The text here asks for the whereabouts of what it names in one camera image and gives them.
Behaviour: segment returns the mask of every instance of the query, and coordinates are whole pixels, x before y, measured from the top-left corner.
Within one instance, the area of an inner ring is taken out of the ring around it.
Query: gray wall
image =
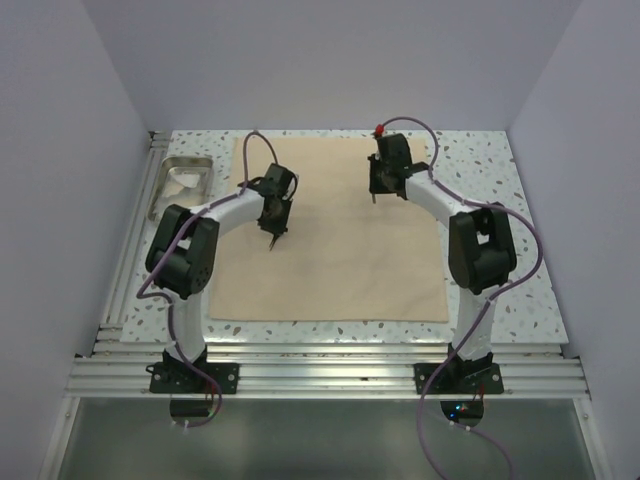
[[[155,129],[504,129],[579,0],[84,3]]]
[[[79,0],[0,2],[0,478],[37,476],[145,137]]]
[[[640,475],[640,3],[584,0],[509,131],[616,479]]]

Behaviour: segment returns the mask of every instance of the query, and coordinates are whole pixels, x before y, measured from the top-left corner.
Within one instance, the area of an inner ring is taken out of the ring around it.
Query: beige cloth
[[[436,220],[395,195],[368,191],[371,138],[276,138],[282,165],[299,175],[289,231],[271,236],[245,224],[218,242],[209,313],[225,320],[411,320],[446,322]],[[424,140],[410,140],[414,162]],[[249,177],[271,163],[259,139]],[[230,188],[242,180],[235,145]]]

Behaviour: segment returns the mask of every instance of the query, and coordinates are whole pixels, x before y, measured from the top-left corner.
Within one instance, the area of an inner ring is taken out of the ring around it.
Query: terrazzo table surface
[[[167,155],[211,156],[214,180],[210,199],[227,191],[233,148],[245,130],[174,131]],[[267,137],[366,137],[361,130],[263,130]],[[407,136],[425,138],[427,154],[433,153],[426,132],[403,131]],[[505,132],[438,131],[440,158],[436,176],[467,198],[499,201],[531,218],[520,178]],[[207,290],[203,292],[203,331],[208,341],[248,343],[442,343],[453,336],[458,314],[458,289],[447,265],[447,229],[438,225],[447,283],[449,323],[398,322],[242,322],[214,320],[207,316]],[[521,277],[536,259],[536,247],[526,228],[511,220],[518,267],[511,278]],[[137,300],[135,293],[146,277],[144,256],[153,239],[155,225],[145,220],[143,241],[136,254],[135,271],[127,286],[120,323],[122,342],[164,343],[166,305],[158,299]],[[493,343],[567,343],[567,334],[545,265],[524,285],[502,295],[496,308]]]

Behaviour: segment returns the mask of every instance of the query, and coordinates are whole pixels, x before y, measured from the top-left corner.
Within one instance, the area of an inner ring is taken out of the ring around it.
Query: black mounting plate
[[[240,378],[240,365],[237,363],[199,363],[197,365],[198,370],[203,371],[210,377],[212,377],[220,388],[223,395],[234,395],[238,389],[238,379]],[[179,384],[177,381],[163,381],[156,378],[153,373],[158,371],[157,369],[163,369],[165,365],[162,362],[158,362],[153,366],[148,367],[147,371],[152,373],[151,384],[149,385],[149,392],[151,393],[211,393],[210,386],[204,383],[198,388],[185,387],[184,383]]]
[[[422,389],[427,383],[427,380],[429,380],[429,377],[439,366],[439,363],[416,363],[413,365],[413,379],[418,395],[422,394]],[[502,374],[500,373],[500,366],[497,363],[492,363],[489,368],[459,378],[456,381],[446,378],[446,374],[447,369],[440,372],[438,378],[429,389],[429,392],[427,392],[427,395],[474,395],[478,393],[480,387],[483,385],[485,395],[499,395],[504,393]]]

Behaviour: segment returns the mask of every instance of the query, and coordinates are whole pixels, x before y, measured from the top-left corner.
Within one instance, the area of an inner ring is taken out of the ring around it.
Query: metal tray
[[[159,221],[169,205],[195,207],[207,200],[213,181],[213,160],[209,157],[171,156],[162,161],[153,185],[147,218]]]

